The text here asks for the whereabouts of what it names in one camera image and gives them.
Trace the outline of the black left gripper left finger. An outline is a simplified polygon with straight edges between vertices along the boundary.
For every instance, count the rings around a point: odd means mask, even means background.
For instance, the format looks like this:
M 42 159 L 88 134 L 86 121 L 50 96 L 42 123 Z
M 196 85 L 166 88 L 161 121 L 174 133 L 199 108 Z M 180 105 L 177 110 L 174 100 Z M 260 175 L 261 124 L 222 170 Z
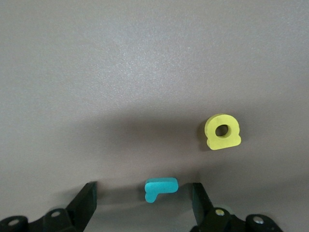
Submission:
M 65 208 L 55 208 L 36 221 L 11 216 L 0 221 L 0 232 L 83 232 L 97 208 L 97 182 L 89 182 Z

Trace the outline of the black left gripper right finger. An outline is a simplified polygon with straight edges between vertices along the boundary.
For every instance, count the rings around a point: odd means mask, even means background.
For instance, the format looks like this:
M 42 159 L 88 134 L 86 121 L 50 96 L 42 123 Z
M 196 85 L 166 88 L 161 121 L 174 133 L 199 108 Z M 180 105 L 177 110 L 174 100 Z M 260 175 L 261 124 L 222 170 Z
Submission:
M 242 220 L 222 207 L 213 206 L 201 183 L 192 184 L 192 209 L 197 224 L 190 232 L 283 232 L 268 216 L 251 214 Z

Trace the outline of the yellow foam letter a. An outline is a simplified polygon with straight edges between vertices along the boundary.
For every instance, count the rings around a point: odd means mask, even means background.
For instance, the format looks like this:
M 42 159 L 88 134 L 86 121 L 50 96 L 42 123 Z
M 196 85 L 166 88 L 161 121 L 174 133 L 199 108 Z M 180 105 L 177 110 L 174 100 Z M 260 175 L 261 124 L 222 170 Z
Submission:
M 216 134 L 216 130 L 223 125 L 227 126 L 227 133 L 219 136 Z M 205 123 L 204 133 L 207 137 L 207 146 L 211 150 L 220 150 L 241 144 L 239 123 L 233 116 L 228 114 L 211 116 Z

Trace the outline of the teal foam letter r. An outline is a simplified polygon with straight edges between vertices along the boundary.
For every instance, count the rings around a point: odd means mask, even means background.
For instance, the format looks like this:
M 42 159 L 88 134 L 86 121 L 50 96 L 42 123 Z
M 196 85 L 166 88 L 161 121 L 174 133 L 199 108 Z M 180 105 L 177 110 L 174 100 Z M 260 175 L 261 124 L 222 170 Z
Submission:
M 154 203 L 159 194 L 175 193 L 178 189 L 178 180 L 174 177 L 150 178 L 144 185 L 145 200 Z

